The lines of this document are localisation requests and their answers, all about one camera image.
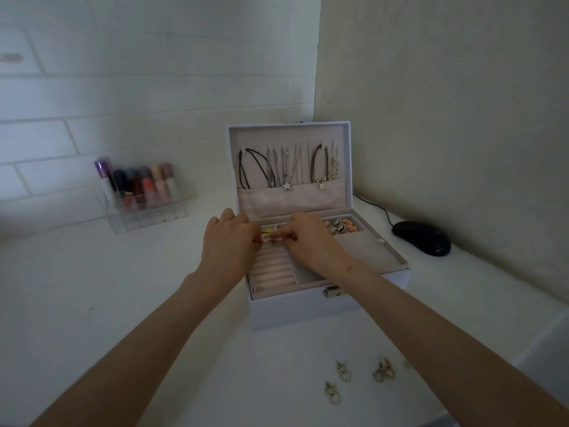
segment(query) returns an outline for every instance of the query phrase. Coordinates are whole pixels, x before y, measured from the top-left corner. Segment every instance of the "crystal earring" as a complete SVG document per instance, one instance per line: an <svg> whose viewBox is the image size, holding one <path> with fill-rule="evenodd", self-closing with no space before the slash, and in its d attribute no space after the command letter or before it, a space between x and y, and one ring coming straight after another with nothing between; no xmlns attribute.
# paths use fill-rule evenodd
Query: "crystal earring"
<svg viewBox="0 0 569 427"><path fill-rule="evenodd" d="M326 381L326 388L324 388L324 393L328 396L328 401L331 405L337 406L340 404L341 397L336 384L331 384L330 382Z"/></svg>
<svg viewBox="0 0 569 427"><path fill-rule="evenodd" d="M352 372L349 370L346 363L340 363L336 361L336 372L338 372L338 376L342 380L342 382L350 382L352 380Z"/></svg>
<svg viewBox="0 0 569 427"><path fill-rule="evenodd" d="M381 356L379 366L373 373L373 378L376 382L383 382L386 377L388 379L395 379L395 370L391 362L384 356Z"/></svg>

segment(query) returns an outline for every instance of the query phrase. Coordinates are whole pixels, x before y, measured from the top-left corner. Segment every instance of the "white countertop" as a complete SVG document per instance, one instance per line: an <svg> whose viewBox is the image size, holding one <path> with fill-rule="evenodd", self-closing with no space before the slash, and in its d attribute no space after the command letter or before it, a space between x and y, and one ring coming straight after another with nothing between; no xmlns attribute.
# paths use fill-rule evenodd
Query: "white countertop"
<svg viewBox="0 0 569 427"><path fill-rule="evenodd" d="M0 245L0 425L30 423L195 269L209 217L228 192L188 203L189 217L114 236L99 219ZM565 304L453 246L434 258L393 236L385 214L354 208L409 261L407 291L508 361ZM386 355L394 381L372 379ZM347 361L350 384L336 376ZM142 426L414 426L442 410L363 310L253 333L241 283L200 325ZM338 383L331 406L324 381Z"/></svg>

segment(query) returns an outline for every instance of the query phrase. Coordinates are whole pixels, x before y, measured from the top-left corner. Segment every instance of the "metal latch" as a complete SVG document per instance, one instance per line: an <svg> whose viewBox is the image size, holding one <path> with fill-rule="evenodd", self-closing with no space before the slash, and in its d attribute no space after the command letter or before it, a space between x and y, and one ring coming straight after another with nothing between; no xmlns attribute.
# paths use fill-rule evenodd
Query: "metal latch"
<svg viewBox="0 0 569 427"><path fill-rule="evenodd" d="M340 295L345 295L346 293L340 289L338 286L329 286L322 291L326 298L339 297Z"/></svg>

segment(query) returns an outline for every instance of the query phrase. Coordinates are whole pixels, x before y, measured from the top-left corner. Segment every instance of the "computer mouse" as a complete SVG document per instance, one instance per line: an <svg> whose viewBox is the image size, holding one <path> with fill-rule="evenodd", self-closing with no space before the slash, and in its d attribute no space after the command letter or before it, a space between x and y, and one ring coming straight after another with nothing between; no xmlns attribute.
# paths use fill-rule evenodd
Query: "computer mouse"
<svg viewBox="0 0 569 427"><path fill-rule="evenodd" d="M446 256L451 251L451 240L445 231L429 223L399 222L391 231L431 256Z"/></svg>

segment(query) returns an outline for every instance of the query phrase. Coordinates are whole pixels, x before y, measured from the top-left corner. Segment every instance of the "white jewelry box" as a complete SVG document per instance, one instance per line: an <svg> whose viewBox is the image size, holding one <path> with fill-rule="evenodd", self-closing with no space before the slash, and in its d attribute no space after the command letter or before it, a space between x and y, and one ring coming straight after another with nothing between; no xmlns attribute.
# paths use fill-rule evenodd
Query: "white jewelry box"
<svg viewBox="0 0 569 427"><path fill-rule="evenodd" d="M352 208L349 121L228 126L226 145L238 212L245 212L262 228L288 222L297 211L317 214L323 220L350 219L358 231L335 235L336 240L396 286L407 286L411 275L407 261ZM333 157L339 162L336 171L332 171ZM323 183L314 182L324 177ZM269 187L269 178L278 187ZM290 190L282 187L287 181L293 186ZM352 297L295 262L283 248L275 245L266 251L265 247L264 243L245 277L254 331L359 308ZM279 264L271 265L278 271L262 273L264 264ZM261 283L261 276L266 275L274 276L270 285Z"/></svg>

